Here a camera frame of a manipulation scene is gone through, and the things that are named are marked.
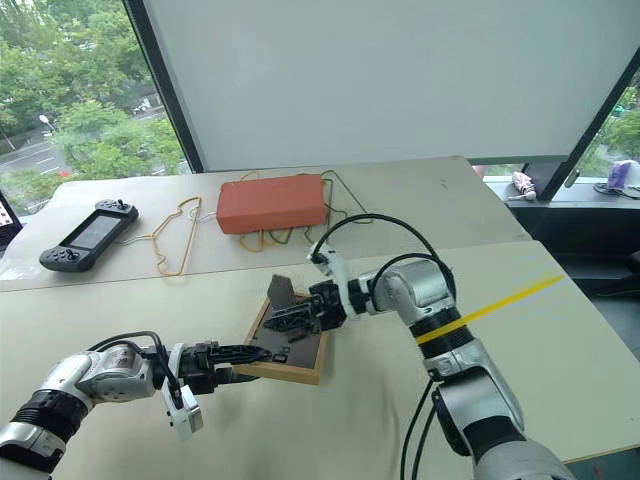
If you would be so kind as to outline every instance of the beige tabletop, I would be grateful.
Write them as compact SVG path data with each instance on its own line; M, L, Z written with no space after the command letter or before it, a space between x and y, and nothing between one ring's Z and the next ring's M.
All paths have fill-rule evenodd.
M470 313L562 269L537 242L443 249ZM384 258L350 262L353 274ZM304 288L311 265L0 293L0 421L11 419L57 360L107 336L156 330L175 342L241 342L273 273ZM563 460L640 440L640 364L569 279L477 320L522 405L526 433ZM99 405L72 438L56 478L96 480L392 479L426 383L421 355L393 314L331 332L320 386L260 379L199 397L205 428L179 443L158 395ZM471 478L434 424L421 478Z
M262 177L320 172L327 167L265 170ZM336 168L371 212L401 218L417 228L436 248L456 248L497 242L529 240L529 235L504 204L487 188L462 157L413 160ZM57 245L106 198L122 198L135 205L139 221L122 238L152 231L175 211L182 200L200 195L203 212L214 211L220 186L239 180L243 172L169 177L71 182L62 185L49 204L9 245L0 260L0 291L43 288L159 276L149 242L126 247L112 245L89 272L51 272L38 263L40 253ZM334 207L360 213L335 182ZM184 252L190 225L186 217L172 222L159 244L174 270ZM317 239L322 228L316 227ZM247 242L255 242L255 235ZM419 245L402 229L376 222L349 226L333 237L346 258L414 251ZM291 265L304 259L309 246L301 231L286 246L267 247L261 253L243 250L235 235L224 235L215 218L198 225L187 264L189 273L218 272L254 267Z

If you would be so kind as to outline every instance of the yellow tape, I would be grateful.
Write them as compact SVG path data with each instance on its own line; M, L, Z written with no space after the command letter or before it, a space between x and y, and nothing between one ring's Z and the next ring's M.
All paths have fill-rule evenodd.
M522 290L521 292L514 293L513 295L509 295L507 298L503 298L502 300L496 303L487 305L486 307L481 308L476 312L470 313L469 315L459 318L458 320L455 320L451 323L447 323L446 325L443 325L440 328L436 328L435 330L432 330L423 335L420 335L419 337L416 337L416 342L418 342L418 345L422 345L423 343L430 342L435 338L441 337L442 335L445 335L449 332L457 330L458 328L465 326L467 323L472 322L473 320L476 320L480 317L483 317L484 315L487 315L491 312L494 312L499 308L505 307L511 303L515 303L519 300L522 300L523 298L533 295L534 293L537 293L540 290L547 288L548 286L553 285L554 283L559 282L563 278L564 278L563 275L558 275L556 277L552 277L543 282L540 282L534 285L533 287Z

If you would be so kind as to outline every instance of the orange box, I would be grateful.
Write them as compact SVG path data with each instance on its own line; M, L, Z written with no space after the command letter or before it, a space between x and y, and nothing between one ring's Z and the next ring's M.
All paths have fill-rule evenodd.
M326 220L320 175L228 182L218 197L216 218L224 233L248 233Z

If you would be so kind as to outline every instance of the road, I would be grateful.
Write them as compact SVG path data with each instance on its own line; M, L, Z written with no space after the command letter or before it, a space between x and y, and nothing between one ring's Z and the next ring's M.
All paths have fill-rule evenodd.
M50 140L23 147L0 157L0 173L32 169L41 175L71 173L64 163L64 155Z

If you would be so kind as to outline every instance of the street lamp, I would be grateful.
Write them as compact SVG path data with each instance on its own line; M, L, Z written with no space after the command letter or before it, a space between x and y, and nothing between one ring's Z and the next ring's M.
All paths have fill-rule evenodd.
M52 132L55 132L55 131L56 131L56 129L55 129L55 128L53 128L53 125L51 125L51 124L49 123L49 117L47 117L46 115L40 115L38 118L40 119L40 121L41 121L42 123L45 123L45 124L49 125L49 128L51 129L51 131L52 131Z

